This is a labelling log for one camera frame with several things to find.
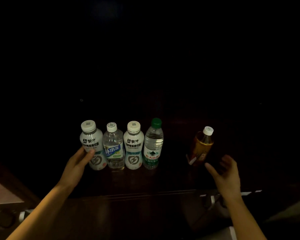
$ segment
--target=brown tea bottle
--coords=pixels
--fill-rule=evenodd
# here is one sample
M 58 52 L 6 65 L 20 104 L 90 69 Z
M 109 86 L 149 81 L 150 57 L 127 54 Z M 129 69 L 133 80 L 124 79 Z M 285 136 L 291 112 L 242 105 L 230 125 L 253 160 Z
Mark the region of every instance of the brown tea bottle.
M 197 132 L 192 142 L 190 153 L 186 155 L 188 164 L 198 166 L 204 162 L 213 145 L 212 133 L 213 129 L 209 126 L 206 126 L 203 131 Z

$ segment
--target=forearm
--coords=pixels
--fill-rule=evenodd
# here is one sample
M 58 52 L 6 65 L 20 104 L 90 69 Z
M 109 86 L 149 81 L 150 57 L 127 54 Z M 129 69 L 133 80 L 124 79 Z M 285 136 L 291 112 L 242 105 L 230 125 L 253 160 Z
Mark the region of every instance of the forearm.
M 56 185 L 7 239 L 44 238 L 70 192 L 67 187 Z
M 266 239 L 241 197 L 235 200 L 226 200 L 226 205 L 238 240 Z

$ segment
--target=hand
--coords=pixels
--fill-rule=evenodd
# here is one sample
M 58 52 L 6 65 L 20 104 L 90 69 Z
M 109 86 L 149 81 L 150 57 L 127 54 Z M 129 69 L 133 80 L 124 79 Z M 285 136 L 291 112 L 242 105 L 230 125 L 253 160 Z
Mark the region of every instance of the hand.
M 79 183 L 84 173 L 84 166 L 92 159 L 94 152 L 94 149 L 90 149 L 85 155 L 85 150 L 82 146 L 72 157 L 70 157 L 57 185 L 65 187 L 69 190 L 70 194 Z
M 204 165 L 212 175 L 219 193 L 226 202 L 241 199 L 240 178 L 237 163 L 232 157 L 229 155 L 224 155 L 222 157 L 220 165 L 226 169 L 226 172 L 222 175 L 218 174 L 214 167 L 209 163 L 205 163 Z

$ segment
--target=plastic bottle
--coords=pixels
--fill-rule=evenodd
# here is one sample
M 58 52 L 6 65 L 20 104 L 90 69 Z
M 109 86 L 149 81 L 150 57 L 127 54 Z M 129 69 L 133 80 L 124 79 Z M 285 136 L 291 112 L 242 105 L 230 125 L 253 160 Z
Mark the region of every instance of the plastic bottle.
M 147 169 L 154 169 L 158 166 L 158 159 L 164 143 L 164 133 L 161 129 L 161 124 L 162 121 L 159 118 L 152 119 L 151 126 L 145 134 L 143 165 Z
M 130 121 L 127 131 L 123 135 L 126 157 L 125 164 L 128 169 L 138 169 L 142 165 L 142 146 L 145 136 L 140 130 L 141 125 L 138 121 Z
M 203 131 L 197 132 L 190 153 L 186 155 L 188 164 L 198 166 L 204 162 L 214 142 L 211 138 L 212 133 L 213 129 L 210 126 L 206 126 Z
M 124 133 L 117 129 L 116 123 L 107 124 L 102 142 L 108 166 L 112 169 L 124 169 Z
M 96 127 L 93 120 L 86 120 L 81 123 L 80 141 L 86 152 L 91 149 L 95 150 L 93 158 L 89 161 L 89 165 L 94 170 L 101 170 L 107 166 L 107 158 L 105 156 L 102 145 L 102 131 Z

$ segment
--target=bottle with green cap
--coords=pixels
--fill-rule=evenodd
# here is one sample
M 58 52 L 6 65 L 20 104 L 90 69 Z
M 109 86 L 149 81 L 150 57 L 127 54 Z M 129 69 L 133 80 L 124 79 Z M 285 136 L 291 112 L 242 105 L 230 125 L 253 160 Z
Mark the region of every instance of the bottle with green cap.
M 158 166 L 164 143 L 164 133 L 161 124 L 162 121 L 159 118 L 152 119 L 151 126 L 144 137 L 143 165 L 147 169 L 154 169 Z

